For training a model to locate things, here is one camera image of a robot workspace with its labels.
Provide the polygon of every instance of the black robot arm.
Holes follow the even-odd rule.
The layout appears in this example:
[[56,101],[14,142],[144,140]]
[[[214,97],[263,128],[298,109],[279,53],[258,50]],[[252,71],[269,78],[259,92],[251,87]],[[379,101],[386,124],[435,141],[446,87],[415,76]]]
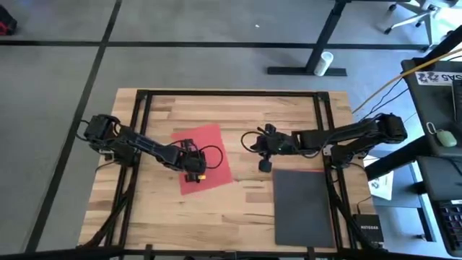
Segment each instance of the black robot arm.
[[[257,152],[263,159],[258,169],[263,172],[271,171],[269,159],[272,155],[302,155],[312,158],[323,150],[331,156],[332,165],[345,166],[357,154],[367,154],[375,145],[380,143],[398,144],[407,138],[406,129],[400,117],[393,114],[379,114],[374,118],[367,118],[358,123],[342,126],[330,130],[293,131],[291,135],[283,134],[271,124],[265,129],[245,133],[257,134],[256,143],[246,148],[250,152]],[[335,144],[337,142],[356,139],[349,144]]]
[[109,115],[93,116],[80,139],[90,147],[125,166],[132,166],[139,152],[146,152],[159,163],[172,170],[187,172],[186,181],[200,182],[207,166],[205,154],[192,139],[178,141],[180,146],[163,145],[146,136],[135,133],[130,127],[121,125],[118,118]]

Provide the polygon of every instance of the yellow cable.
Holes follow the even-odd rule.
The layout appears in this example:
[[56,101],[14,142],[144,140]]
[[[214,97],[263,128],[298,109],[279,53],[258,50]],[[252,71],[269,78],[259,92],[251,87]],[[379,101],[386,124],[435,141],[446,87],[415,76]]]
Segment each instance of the yellow cable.
[[397,79],[400,79],[402,77],[405,77],[413,72],[416,72],[418,71],[419,69],[421,68],[424,68],[428,65],[431,65],[437,61],[439,61],[440,59],[443,59],[445,57],[448,57],[450,55],[453,55],[454,53],[458,53],[458,52],[461,52],[462,51],[462,48],[459,48],[457,50],[454,50],[454,51],[451,51],[450,53],[447,53],[447,54],[444,54],[444,55],[441,55],[437,58],[434,58],[433,60],[430,60],[430,61],[427,61],[425,62],[424,64],[421,64],[421,65],[418,65],[417,67],[413,68],[413,69],[410,69],[406,72],[404,72],[403,74],[400,74],[396,77],[394,77],[392,80],[390,80],[389,82],[387,82],[385,85],[383,85],[380,89],[378,89],[377,91],[374,92],[374,94],[372,94],[370,97],[368,97],[366,99],[365,102],[363,102],[359,107],[357,107],[355,110],[353,110],[353,113],[356,113],[359,109],[361,109],[367,102],[369,102],[373,97],[375,97],[380,91],[384,90],[386,87],[388,87],[391,83],[395,82]]

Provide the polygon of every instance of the black floor line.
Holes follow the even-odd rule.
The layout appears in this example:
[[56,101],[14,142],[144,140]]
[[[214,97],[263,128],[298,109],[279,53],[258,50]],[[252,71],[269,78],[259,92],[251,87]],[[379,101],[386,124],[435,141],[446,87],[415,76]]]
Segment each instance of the black floor line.
[[[66,46],[98,47],[107,43],[108,47],[170,47],[170,48],[298,48],[311,49],[315,43],[252,43],[252,42],[188,42],[188,41],[91,41],[91,40],[0,40],[0,46]],[[369,43],[329,43],[331,50],[401,50],[418,51],[425,44],[369,44]]]
[[[233,43],[233,42],[149,42],[149,41],[111,41],[108,47],[170,47],[170,48],[299,48],[311,49],[315,43]],[[402,50],[419,51],[423,44],[359,44],[329,43],[326,49],[339,50]]]
[[69,155],[71,154],[72,145],[74,144],[75,140],[75,134],[77,133],[77,129],[80,125],[80,120],[82,119],[85,108],[87,107],[88,99],[90,98],[93,84],[95,83],[96,76],[104,56],[107,42],[109,40],[110,34],[113,31],[118,12],[121,8],[121,2],[122,0],[116,0],[114,4],[114,8],[112,14],[110,15],[108,26],[106,27],[103,39],[101,40],[101,43],[99,45],[98,52],[96,53],[95,60],[93,61],[92,69],[90,70],[90,75],[88,76],[87,83],[85,84],[85,87],[82,91],[82,96],[79,100],[79,104],[77,105],[77,108],[74,112],[74,117],[72,119],[71,127],[67,133],[66,141],[64,142],[64,145],[61,149],[58,158],[58,162],[56,163],[53,177],[51,179],[50,185],[48,186],[48,190],[46,191],[45,198],[43,200],[34,227],[30,234],[29,241],[27,242],[25,249],[26,253],[31,253],[37,250],[40,238],[45,228],[46,220],[48,219],[51,207],[53,206],[53,201],[56,197],[56,193],[58,192],[59,184],[63,177],[67,160],[69,159]]
[[100,45],[100,41],[92,40],[0,40],[0,46],[98,47]]

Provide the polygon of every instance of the black metal frame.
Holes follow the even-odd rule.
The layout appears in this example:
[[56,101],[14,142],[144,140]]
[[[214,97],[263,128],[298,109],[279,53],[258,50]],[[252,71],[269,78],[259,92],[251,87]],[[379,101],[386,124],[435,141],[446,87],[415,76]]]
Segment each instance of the black metal frame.
[[[287,91],[252,91],[252,90],[241,90],[241,91],[216,91],[216,90],[138,90],[136,93],[136,99],[135,99],[135,104],[134,104],[134,109],[132,111],[132,118],[130,122],[130,127],[134,129],[138,114],[139,114],[139,109],[141,107],[141,102],[144,100],[144,112],[143,112],[143,118],[141,121],[141,128],[140,128],[140,134],[146,134],[147,130],[147,119],[149,118],[149,112],[150,112],[150,107],[152,104],[152,99],[157,96],[157,95],[213,95],[213,96],[285,96],[285,97],[308,97],[308,98],[313,98],[313,105],[315,107],[315,117],[316,117],[316,122],[318,125],[318,129],[323,129],[323,118],[321,115],[321,105],[320,105],[320,100],[322,100],[325,103],[326,107],[326,113],[327,113],[327,119],[328,119],[328,125],[329,128],[334,127],[334,117],[332,115],[332,110],[331,110],[331,104],[330,104],[330,99],[328,92],[287,92]],[[132,174],[131,174],[131,180],[130,184],[128,187],[136,186],[136,179],[138,176],[138,169],[139,169],[139,162],[141,158],[138,158],[136,164],[133,167]],[[329,165],[329,160],[327,157],[324,157],[324,165]],[[331,175],[331,170],[329,167],[325,167],[326,169],[326,183],[332,182],[332,175]],[[117,208],[118,203],[120,203],[120,198],[123,196],[123,189],[122,187],[124,186],[124,180],[126,177],[126,168],[121,168],[121,171],[119,173],[119,178],[118,178],[118,183],[116,186],[115,190],[115,195],[114,195],[114,202],[113,202],[113,212]],[[339,177],[339,183],[342,183],[343,185],[340,186],[340,191],[341,191],[341,197],[344,202],[348,201],[348,194],[346,190],[345,181],[343,175],[338,176]],[[132,192],[129,193],[128,196],[128,202],[126,205],[126,210],[123,214],[123,222],[121,226],[121,236],[119,238],[119,242],[116,246],[119,246],[123,248],[126,244],[126,236],[128,232],[128,224],[130,220],[130,214],[131,214],[131,205],[133,204],[133,193],[134,193],[134,188],[131,190]],[[343,243],[341,240],[341,230],[340,230],[340,224],[339,224],[339,215],[337,212],[337,209],[335,207],[334,202],[329,199],[329,206],[331,210],[331,218],[333,222],[333,228],[334,228],[334,238],[336,241],[336,247],[337,250],[343,248]],[[356,246],[355,240],[352,237],[351,230],[348,228],[349,231],[349,237],[350,237],[350,244],[352,246]],[[108,231],[108,234],[106,236],[105,244],[104,246],[112,246],[113,244],[113,236],[114,236],[114,225],[112,225]],[[136,253],[136,254],[145,254],[145,251],[135,251],[132,250],[130,251],[131,253]],[[316,253],[314,252],[313,248],[307,248],[307,253],[284,253],[284,252],[232,252],[232,256],[237,256],[237,254],[240,255],[246,255],[246,256],[252,256],[252,257],[304,257],[304,258],[310,258],[310,257],[332,257],[335,256],[335,253]],[[194,255],[194,256],[226,256],[225,258],[228,258],[230,256],[229,252],[222,252],[222,251],[156,251],[156,254],[166,254],[166,255]]]
[[[144,100],[144,112],[141,120],[140,134],[145,134],[147,130],[147,121],[151,108],[152,99],[157,95],[221,95],[221,96],[285,96],[285,97],[307,97],[313,98],[313,105],[315,109],[315,117],[318,129],[323,129],[323,117],[321,114],[320,101],[324,102],[326,109],[326,117],[330,129],[334,128],[334,117],[331,110],[331,103],[328,92],[284,92],[284,91],[218,91],[218,90],[138,90],[130,127],[135,128],[137,118],[139,117],[139,110],[141,102]],[[340,259],[439,259],[432,257],[423,257],[415,255],[407,255],[402,253],[388,253],[383,251],[365,251],[357,248],[356,239],[352,234],[349,227],[348,237],[351,248],[345,248],[341,238],[341,229],[339,224],[339,212],[336,208],[334,199],[329,195],[329,207],[331,211],[332,225],[334,229],[334,238],[336,241],[336,253],[316,253],[314,248],[308,247],[306,252],[262,252],[262,251],[181,251],[181,250],[155,250],[151,244],[147,244],[144,250],[131,250],[124,249],[126,238],[129,228],[129,220],[131,214],[131,207],[134,200],[134,191],[136,188],[136,181],[139,171],[139,162],[141,155],[133,167],[130,182],[126,192],[123,192],[124,181],[127,174],[127,168],[121,167],[118,183],[115,189],[114,201],[112,211],[114,212],[122,201],[122,198],[127,198],[128,201],[125,205],[123,213],[123,222],[121,225],[121,235],[118,244],[113,246],[113,236],[115,222],[105,231],[104,246],[78,246],[75,249],[56,250],[56,251],[43,251],[43,252],[26,252],[0,256],[0,260],[18,260],[18,259],[107,259],[109,257],[119,256],[123,259],[125,255],[144,256],[144,259],[153,260],[155,256],[218,256],[224,259],[243,259],[243,258],[264,258],[264,257],[303,257],[305,259],[314,260],[316,257],[321,258],[340,258]],[[326,175],[326,184],[332,183],[332,175],[330,168],[330,157],[323,156],[324,171]],[[341,199],[347,213],[350,214],[350,207],[348,202],[348,193],[344,180],[342,169],[337,169],[337,177],[339,180],[339,190]]]

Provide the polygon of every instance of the gray mat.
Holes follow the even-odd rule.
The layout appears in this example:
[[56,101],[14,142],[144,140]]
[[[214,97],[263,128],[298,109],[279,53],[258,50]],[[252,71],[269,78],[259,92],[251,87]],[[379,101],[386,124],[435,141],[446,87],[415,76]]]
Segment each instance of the gray mat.
[[276,244],[334,247],[324,173],[274,170]]

